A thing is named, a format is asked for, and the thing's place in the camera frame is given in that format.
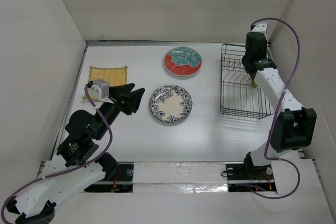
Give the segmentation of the round bamboo plate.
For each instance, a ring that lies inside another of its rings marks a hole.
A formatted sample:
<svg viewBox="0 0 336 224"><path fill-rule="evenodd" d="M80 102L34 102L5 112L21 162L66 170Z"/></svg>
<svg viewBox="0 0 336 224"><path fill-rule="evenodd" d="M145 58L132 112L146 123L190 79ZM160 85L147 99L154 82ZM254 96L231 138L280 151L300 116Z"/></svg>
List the round bamboo plate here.
<svg viewBox="0 0 336 224"><path fill-rule="evenodd" d="M258 84L252 79L251 80L251 86L252 86L252 88L257 88L258 87Z"/></svg>

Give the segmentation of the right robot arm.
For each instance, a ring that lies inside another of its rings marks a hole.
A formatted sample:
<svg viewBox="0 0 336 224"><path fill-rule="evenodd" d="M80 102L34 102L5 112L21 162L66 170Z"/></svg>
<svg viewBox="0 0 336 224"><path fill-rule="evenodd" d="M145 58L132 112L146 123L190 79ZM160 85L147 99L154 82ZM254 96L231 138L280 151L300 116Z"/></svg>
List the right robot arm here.
<svg viewBox="0 0 336 224"><path fill-rule="evenodd" d="M264 33L248 32L245 49L242 59L245 70L274 109L274 122L268 140L249 152L242 166L246 177L255 178L272 161L311 144L317 114L314 109L305 108L286 88L276 64L267 57Z"/></svg>

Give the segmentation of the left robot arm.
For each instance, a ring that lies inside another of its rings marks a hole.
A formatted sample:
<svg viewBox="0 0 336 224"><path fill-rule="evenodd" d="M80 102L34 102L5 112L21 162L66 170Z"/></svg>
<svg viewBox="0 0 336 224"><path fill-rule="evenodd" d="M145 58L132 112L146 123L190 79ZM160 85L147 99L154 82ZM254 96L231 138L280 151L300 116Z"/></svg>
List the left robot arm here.
<svg viewBox="0 0 336 224"><path fill-rule="evenodd" d="M99 180L115 178L119 164L108 153L113 140L111 124L120 113L131 115L139 109L145 89L134 87L134 83L111 87L104 80L85 85L95 114L77 110L70 116L65 126L68 136L41 174L3 203L4 223L8 223L6 211L17 215L15 223L50 223L69 198Z"/></svg>

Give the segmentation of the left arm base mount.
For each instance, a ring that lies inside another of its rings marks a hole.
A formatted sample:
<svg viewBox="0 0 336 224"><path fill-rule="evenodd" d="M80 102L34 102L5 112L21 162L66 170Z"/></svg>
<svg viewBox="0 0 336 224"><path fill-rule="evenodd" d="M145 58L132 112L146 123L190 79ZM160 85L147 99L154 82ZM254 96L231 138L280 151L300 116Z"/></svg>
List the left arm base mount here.
<svg viewBox="0 0 336 224"><path fill-rule="evenodd" d="M111 178L104 178L87 187L87 193L131 193L133 192L134 163L120 163Z"/></svg>

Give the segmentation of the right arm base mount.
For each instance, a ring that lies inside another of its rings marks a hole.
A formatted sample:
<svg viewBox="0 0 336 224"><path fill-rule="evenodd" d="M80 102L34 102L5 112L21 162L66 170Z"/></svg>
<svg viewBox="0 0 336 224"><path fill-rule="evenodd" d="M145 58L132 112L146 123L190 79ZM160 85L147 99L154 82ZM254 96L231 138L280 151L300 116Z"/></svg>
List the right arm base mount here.
<svg viewBox="0 0 336 224"><path fill-rule="evenodd" d="M228 191L254 192L276 191L276 183L271 165L259 167L257 170L247 173L243 163L227 163L222 176L227 178Z"/></svg>

